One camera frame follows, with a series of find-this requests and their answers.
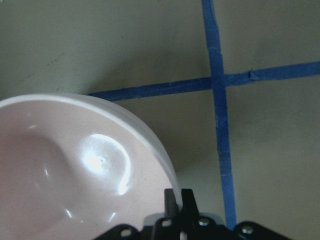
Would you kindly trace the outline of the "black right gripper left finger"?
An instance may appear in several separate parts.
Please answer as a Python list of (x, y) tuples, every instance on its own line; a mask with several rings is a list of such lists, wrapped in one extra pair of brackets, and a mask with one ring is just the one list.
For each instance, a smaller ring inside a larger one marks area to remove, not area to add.
[(174, 218), (178, 216), (179, 213), (180, 211), (173, 189), (166, 188), (164, 190), (164, 217)]

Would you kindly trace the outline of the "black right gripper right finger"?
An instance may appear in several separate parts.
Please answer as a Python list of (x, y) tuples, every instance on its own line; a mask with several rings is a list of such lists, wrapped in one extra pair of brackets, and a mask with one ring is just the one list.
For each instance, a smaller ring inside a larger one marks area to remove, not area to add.
[(200, 216), (194, 192), (192, 189), (183, 188), (181, 190), (182, 210), (181, 215), (187, 219), (198, 219)]

